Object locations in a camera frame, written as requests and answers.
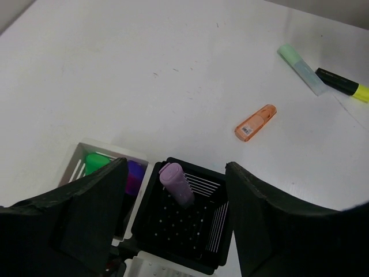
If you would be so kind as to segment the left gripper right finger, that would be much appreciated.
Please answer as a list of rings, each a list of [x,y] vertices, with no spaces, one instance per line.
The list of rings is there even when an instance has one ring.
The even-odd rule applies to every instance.
[[[343,211],[288,194],[235,162],[225,167],[243,276],[367,276],[368,204]]]

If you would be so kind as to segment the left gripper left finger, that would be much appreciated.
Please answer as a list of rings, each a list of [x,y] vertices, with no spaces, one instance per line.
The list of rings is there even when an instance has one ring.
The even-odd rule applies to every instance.
[[[1,208],[2,276],[99,276],[128,175],[119,158],[92,174]]]

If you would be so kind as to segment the green black highlighter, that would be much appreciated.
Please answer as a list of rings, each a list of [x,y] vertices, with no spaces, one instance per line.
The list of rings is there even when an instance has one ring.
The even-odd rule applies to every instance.
[[[92,174],[94,171],[110,163],[110,159],[100,154],[88,154],[85,158],[85,175]]]

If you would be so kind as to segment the purple black highlighter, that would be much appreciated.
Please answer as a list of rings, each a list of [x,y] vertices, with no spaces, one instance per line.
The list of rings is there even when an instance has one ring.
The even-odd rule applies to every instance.
[[[125,187],[125,193],[131,196],[137,196],[140,190],[142,180],[144,179],[145,169],[133,160],[127,161],[128,176]]]

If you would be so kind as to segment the pink pastel highlighter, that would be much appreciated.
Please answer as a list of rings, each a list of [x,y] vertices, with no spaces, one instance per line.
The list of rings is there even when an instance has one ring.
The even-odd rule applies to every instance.
[[[194,204],[195,196],[179,163],[167,163],[159,171],[159,180],[184,209]]]

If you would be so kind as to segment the yellow black highlighter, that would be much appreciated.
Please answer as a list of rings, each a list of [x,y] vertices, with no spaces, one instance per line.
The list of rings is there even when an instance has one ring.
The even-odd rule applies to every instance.
[[[368,87],[322,68],[318,68],[315,73],[329,87],[350,97],[361,100],[362,102],[368,103]]]

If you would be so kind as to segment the green pastel highlighter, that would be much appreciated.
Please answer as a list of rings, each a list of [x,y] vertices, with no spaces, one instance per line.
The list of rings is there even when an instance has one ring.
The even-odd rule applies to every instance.
[[[290,44],[280,46],[277,53],[298,74],[315,95],[320,96],[327,91],[326,84]]]

